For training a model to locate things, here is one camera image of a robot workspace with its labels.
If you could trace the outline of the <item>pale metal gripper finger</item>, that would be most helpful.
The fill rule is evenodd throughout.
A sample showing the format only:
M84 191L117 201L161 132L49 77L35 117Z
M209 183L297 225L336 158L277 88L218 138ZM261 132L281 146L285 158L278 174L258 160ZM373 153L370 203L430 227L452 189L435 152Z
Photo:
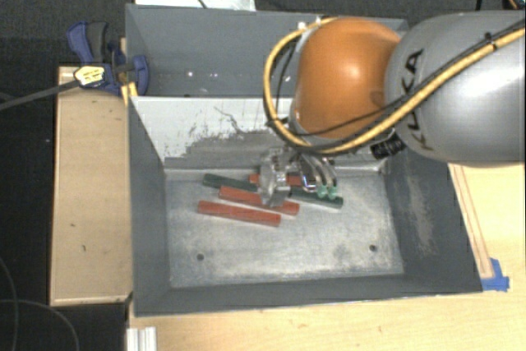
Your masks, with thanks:
M274 186L270 189L270 207L280 207L289 198L291 187L289 185Z
M265 203L276 201L276 177L273 174L262 174L260 176L260 196Z

